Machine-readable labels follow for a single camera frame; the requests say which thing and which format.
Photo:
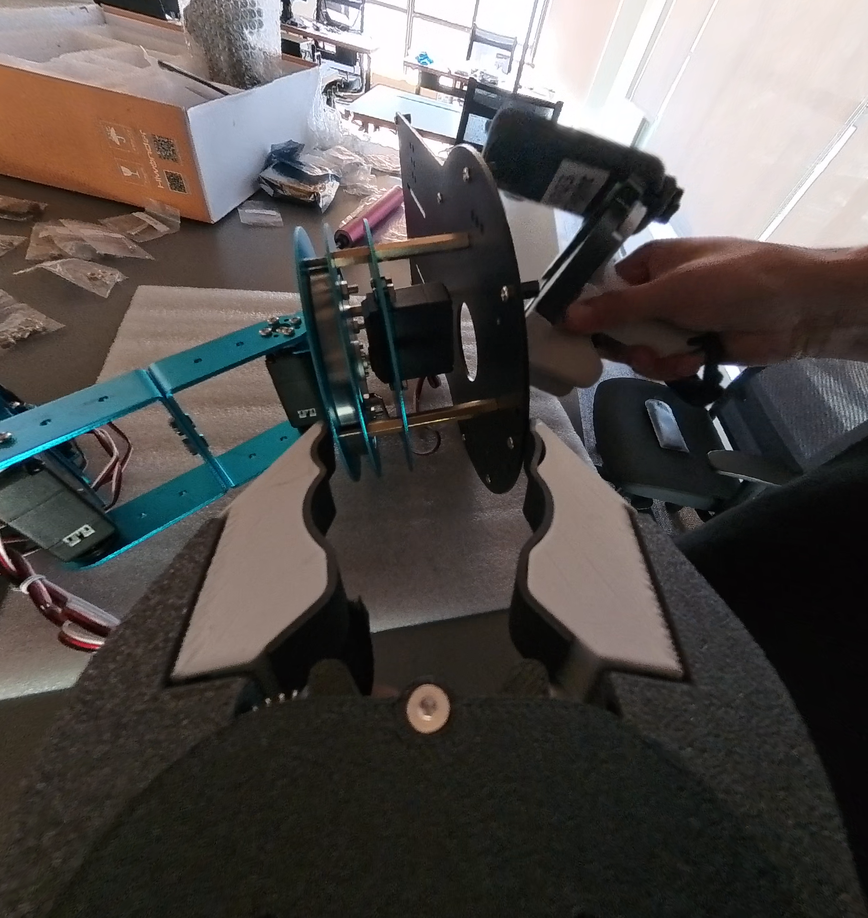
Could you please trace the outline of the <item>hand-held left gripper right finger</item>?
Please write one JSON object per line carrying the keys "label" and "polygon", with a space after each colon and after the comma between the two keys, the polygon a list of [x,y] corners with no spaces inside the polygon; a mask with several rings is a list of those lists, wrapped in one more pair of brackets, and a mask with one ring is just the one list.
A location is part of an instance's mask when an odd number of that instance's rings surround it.
{"label": "hand-held left gripper right finger", "polygon": [[685,666],[637,517],[550,427],[532,424],[511,640],[551,686],[586,701],[607,675],[681,682]]}

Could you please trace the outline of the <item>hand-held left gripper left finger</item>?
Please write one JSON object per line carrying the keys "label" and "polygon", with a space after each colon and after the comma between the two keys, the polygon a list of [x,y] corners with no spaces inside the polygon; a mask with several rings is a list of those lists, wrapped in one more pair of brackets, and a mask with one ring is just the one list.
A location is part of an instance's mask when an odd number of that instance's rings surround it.
{"label": "hand-held left gripper left finger", "polygon": [[246,678],[263,699],[303,692],[332,661],[371,695],[369,615],[348,598],[327,533],[336,507],[331,431],[318,423],[234,499],[178,646],[175,686]]}

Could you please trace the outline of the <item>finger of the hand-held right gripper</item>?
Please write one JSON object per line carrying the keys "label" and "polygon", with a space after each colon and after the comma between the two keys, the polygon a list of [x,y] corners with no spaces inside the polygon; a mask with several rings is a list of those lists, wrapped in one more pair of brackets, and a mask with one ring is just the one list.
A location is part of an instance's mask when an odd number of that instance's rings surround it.
{"label": "finger of the hand-held right gripper", "polygon": [[594,275],[592,243],[587,237],[575,237],[540,280],[539,289],[526,305],[526,319],[539,316],[552,326],[564,319]]}

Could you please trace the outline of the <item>blue toy robot arm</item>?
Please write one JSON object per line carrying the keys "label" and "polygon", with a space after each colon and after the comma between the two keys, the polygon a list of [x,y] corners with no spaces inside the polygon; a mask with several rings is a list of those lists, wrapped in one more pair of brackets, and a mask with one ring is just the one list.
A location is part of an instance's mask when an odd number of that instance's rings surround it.
{"label": "blue toy robot arm", "polygon": [[[358,480],[382,472],[380,440],[398,437],[407,465],[412,433],[456,422],[483,485],[513,488],[529,430],[526,287],[498,187],[467,145],[440,162],[396,119],[408,239],[337,249],[328,228],[317,251],[293,233],[300,307],[43,406],[13,409],[0,396],[0,577],[35,600],[66,645],[94,651],[116,620],[71,600],[27,563],[21,541],[65,565],[90,568],[126,553],[293,458],[305,435],[334,445]],[[271,364],[287,420],[215,453],[178,396],[260,359]],[[115,421],[158,405],[197,465],[126,503]]]}

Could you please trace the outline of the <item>person's right hand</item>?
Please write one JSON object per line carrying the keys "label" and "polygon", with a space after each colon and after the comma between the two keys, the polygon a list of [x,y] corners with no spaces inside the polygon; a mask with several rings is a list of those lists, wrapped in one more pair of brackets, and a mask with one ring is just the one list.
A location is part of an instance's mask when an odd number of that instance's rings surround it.
{"label": "person's right hand", "polygon": [[622,282],[566,311],[563,327],[586,336],[660,322],[691,337],[714,334],[729,362],[764,365],[807,348],[818,255],[731,238],[649,242],[618,262]]}

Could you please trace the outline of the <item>black mesh chair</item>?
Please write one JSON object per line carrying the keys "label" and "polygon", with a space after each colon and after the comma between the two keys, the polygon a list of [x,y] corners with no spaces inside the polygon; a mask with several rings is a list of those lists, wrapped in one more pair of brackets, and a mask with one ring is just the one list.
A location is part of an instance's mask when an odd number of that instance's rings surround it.
{"label": "black mesh chair", "polygon": [[466,85],[456,145],[464,144],[481,152],[488,138],[492,121],[497,113],[507,107],[523,109],[547,120],[557,122],[564,102],[511,92],[470,77]]}

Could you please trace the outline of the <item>black background chair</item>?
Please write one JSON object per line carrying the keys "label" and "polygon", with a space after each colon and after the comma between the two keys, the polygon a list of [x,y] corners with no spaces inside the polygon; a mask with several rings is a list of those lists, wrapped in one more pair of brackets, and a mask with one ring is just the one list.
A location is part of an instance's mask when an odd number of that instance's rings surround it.
{"label": "black background chair", "polygon": [[518,46],[516,36],[504,35],[473,24],[465,60],[507,75]]}

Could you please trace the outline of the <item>maroon electric screwdriver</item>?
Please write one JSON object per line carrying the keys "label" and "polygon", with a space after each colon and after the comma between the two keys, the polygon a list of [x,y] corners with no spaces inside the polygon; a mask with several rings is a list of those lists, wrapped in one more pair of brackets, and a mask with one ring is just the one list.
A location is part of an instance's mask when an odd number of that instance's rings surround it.
{"label": "maroon electric screwdriver", "polygon": [[361,245],[367,237],[367,228],[371,233],[379,229],[403,207],[404,194],[401,186],[392,186],[371,196],[355,209],[334,231],[333,238],[338,249],[354,248]]}

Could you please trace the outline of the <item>crumpled clear plastic wrap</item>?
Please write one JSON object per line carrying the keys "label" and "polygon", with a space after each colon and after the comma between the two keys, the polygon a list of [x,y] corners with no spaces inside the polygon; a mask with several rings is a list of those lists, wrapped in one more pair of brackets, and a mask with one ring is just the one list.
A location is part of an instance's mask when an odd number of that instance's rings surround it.
{"label": "crumpled clear plastic wrap", "polygon": [[381,192],[378,180],[401,176],[400,157],[394,132],[362,128],[356,117],[343,113],[333,70],[321,64],[318,85],[307,117],[307,158],[338,177],[341,192],[366,199]]}

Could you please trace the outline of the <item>white foam sheet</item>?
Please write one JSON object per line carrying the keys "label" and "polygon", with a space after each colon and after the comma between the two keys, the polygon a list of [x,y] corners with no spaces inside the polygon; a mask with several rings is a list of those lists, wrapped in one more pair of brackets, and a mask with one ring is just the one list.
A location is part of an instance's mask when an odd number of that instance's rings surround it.
{"label": "white foam sheet", "polygon": [[[142,286],[122,320],[99,381],[145,367],[278,313],[292,312],[293,294]],[[28,401],[58,397],[48,381],[14,384],[15,368],[35,369],[36,348],[1,360],[1,377]],[[85,383],[65,384],[65,392]],[[208,441],[219,451],[236,446],[282,420],[282,410],[262,361],[213,378],[180,396]],[[593,465],[562,403],[532,389],[531,414]],[[126,475],[128,497],[194,467],[194,457],[170,432],[157,407],[119,422],[134,445]],[[366,470],[358,483],[336,472],[331,486],[336,520],[328,538],[345,588],[363,599],[375,633],[399,638],[439,631],[428,623],[459,618],[475,629],[491,623],[510,603],[520,549],[530,535],[521,507],[522,477],[506,495],[495,495],[475,474],[455,425],[440,428],[437,453],[405,465],[401,443],[381,442],[382,477]],[[125,554],[91,570],[65,570],[42,560],[36,567],[79,597],[124,619],[152,581],[203,522],[229,499],[211,505]],[[28,600],[5,592],[0,604],[0,701],[69,689],[90,656],[61,645],[57,629]]]}

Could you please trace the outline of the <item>silver foil bag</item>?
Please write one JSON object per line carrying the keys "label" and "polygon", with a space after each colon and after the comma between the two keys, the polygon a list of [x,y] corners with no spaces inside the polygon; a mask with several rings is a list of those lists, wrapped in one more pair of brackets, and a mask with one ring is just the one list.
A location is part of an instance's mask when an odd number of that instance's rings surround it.
{"label": "silver foil bag", "polygon": [[325,212],[340,188],[340,177],[303,158],[304,144],[273,144],[256,179],[257,188],[273,199]]}

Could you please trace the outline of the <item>bubble wrap roll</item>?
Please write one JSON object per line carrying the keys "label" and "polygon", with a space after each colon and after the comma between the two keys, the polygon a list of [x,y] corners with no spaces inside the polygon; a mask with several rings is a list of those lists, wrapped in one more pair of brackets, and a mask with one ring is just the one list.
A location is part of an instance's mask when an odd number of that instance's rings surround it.
{"label": "bubble wrap roll", "polygon": [[282,1],[191,1],[184,29],[213,81],[251,89],[282,75]]}

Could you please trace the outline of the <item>thin metal tool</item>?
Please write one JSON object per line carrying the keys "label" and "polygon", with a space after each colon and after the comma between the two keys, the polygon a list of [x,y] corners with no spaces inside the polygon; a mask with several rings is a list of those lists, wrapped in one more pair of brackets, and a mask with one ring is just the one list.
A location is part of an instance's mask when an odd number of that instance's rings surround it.
{"label": "thin metal tool", "polygon": [[197,85],[199,85],[199,86],[204,86],[204,87],[206,87],[207,89],[209,89],[210,91],[212,91],[212,92],[214,92],[214,93],[216,93],[216,94],[218,94],[218,95],[220,95],[220,96],[222,96],[222,97],[230,97],[230,96],[236,95],[237,92],[239,92],[239,90],[237,90],[236,88],[233,88],[233,87],[227,88],[227,87],[225,87],[225,86],[219,85],[219,84],[217,84],[217,83],[214,83],[214,82],[208,80],[207,78],[204,78],[204,77],[200,77],[200,76],[198,76],[198,75],[195,75],[195,74],[189,72],[188,70],[186,70],[186,69],[184,69],[184,68],[182,68],[182,67],[178,67],[178,66],[176,66],[176,65],[174,65],[174,64],[172,64],[172,63],[169,63],[169,62],[167,62],[167,61],[165,61],[165,60],[156,59],[156,63],[157,63],[158,67],[159,67],[161,70],[164,70],[164,71],[167,72],[167,73],[171,73],[171,74],[174,74],[174,75],[178,75],[178,76],[182,77],[183,79],[186,79],[187,81],[192,82],[192,83],[195,83],[195,84],[197,84]]}

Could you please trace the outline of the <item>pile of small screw bags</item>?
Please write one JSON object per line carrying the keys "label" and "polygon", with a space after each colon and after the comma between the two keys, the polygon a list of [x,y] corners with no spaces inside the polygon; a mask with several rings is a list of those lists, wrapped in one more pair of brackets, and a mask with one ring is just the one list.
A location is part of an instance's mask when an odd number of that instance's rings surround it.
{"label": "pile of small screw bags", "polygon": [[[176,208],[153,200],[140,211],[96,222],[40,221],[46,208],[43,202],[0,195],[0,219],[31,227],[29,236],[0,231],[0,259],[23,246],[27,266],[18,274],[49,273],[104,299],[127,279],[116,261],[151,260],[142,243],[173,235],[181,226]],[[61,322],[0,288],[0,353],[61,329]]]}

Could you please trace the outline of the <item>white foam box insert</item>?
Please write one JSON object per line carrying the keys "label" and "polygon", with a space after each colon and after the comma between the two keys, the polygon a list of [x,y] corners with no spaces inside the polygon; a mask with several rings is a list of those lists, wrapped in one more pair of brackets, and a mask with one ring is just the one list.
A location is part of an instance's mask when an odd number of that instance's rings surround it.
{"label": "white foam box insert", "polygon": [[76,84],[161,98],[178,75],[206,76],[201,55],[174,22],[123,15],[92,3],[0,6],[0,64]]}

